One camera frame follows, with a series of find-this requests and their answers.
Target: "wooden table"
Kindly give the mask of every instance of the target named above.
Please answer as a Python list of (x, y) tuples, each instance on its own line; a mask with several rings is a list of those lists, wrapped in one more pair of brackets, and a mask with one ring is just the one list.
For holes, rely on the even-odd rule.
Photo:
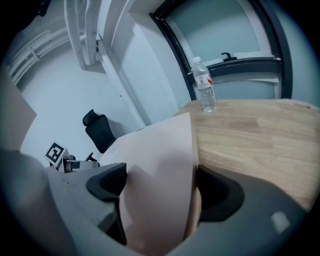
[(199, 163), (270, 181), (309, 210), (320, 181), (320, 110), (296, 101), (222, 100), (215, 112), (192, 101)]

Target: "black office chair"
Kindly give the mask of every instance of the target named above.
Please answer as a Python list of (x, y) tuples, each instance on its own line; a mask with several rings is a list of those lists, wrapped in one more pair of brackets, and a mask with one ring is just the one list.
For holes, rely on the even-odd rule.
[(111, 132), (107, 117), (98, 115), (91, 109), (82, 119), (86, 126), (85, 132), (89, 135), (100, 153), (104, 153), (116, 141)]

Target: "beige paper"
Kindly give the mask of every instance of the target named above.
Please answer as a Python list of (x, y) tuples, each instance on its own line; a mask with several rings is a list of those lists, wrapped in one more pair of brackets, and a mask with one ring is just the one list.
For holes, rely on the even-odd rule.
[(119, 207), (130, 249), (165, 255), (183, 241), (198, 164), (189, 113), (118, 138), (99, 162), (127, 164)]

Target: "water bottle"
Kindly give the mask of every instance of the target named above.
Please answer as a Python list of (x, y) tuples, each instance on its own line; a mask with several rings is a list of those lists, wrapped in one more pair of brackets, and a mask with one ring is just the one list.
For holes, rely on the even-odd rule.
[(194, 57), (193, 76), (197, 90), (198, 100), (200, 100), (203, 111), (212, 112), (216, 110), (216, 96), (214, 86), (207, 67), (202, 63), (200, 57)]

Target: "black window frame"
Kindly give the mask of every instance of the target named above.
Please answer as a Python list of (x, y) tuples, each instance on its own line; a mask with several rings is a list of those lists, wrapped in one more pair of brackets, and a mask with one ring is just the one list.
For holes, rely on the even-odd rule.
[[(160, 29), (168, 42), (182, 72), (191, 100), (196, 100), (193, 88), (195, 82), (193, 72), (187, 56), (165, 18), (176, 8), (188, 0), (166, 0), (149, 16)], [(291, 99), (293, 87), (292, 61), (288, 40), (285, 31), (272, 6), (264, 0), (247, 0), (258, 15), (265, 33), (268, 37), (271, 52), (274, 57), (255, 57), (235, 59), (207, 66), (211, 77), (231, 75), (238, 73), (280, 73), (281, 74), (281, 98)]]

